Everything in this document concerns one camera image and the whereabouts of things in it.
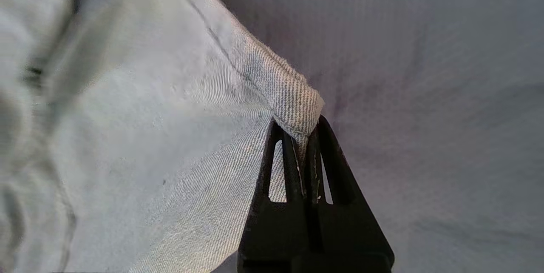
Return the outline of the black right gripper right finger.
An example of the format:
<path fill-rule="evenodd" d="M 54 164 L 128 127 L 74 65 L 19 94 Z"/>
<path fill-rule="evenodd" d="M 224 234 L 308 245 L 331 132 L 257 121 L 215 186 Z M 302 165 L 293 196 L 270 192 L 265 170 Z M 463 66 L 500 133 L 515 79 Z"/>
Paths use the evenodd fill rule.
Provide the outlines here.
<path fill-rule="evenodd" d="M 304 170 L 311 247 L 393 265 L 395 255 L 324 116 L 312 131 Z"/>

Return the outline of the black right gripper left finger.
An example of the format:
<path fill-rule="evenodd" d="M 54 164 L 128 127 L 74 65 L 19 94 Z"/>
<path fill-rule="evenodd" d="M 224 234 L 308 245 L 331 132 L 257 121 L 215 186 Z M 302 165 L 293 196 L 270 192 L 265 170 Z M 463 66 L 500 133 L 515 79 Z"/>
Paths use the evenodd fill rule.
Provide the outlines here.
<path fill-rule="evenodd" d="M 285 202 L 270 199 L 276 144 L 281 143 Z M 294 139 L 270 122 L 260 172 L 238 248 L 239 273 L 311 273 L 309 180 Z"/>

